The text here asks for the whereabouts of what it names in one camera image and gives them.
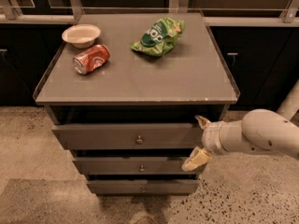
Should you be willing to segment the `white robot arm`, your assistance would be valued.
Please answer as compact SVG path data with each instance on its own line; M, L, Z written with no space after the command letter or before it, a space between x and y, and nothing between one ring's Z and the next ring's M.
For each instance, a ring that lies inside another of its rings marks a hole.
M242 152L250 155L285 154L299 159L299 127L291 119L299 109L299 80L277 112L254 109L242 120L211 122L196 116L201 129L203 147L196 147L182 164L185 172L211 161L213 155Z

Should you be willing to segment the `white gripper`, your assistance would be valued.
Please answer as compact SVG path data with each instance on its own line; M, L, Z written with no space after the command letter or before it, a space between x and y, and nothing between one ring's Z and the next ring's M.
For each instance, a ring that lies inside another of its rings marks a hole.
M225 149L220 140L220 130L224 122L211 122L209 119L200 115L196 115L195 118L198 121L200 128L204 130L202 135L202 144L204 148L196 147L192 151L190 157L183 162L182 170L186 172L193 171L210 162L212 160L211 153L215 155L225 154Z

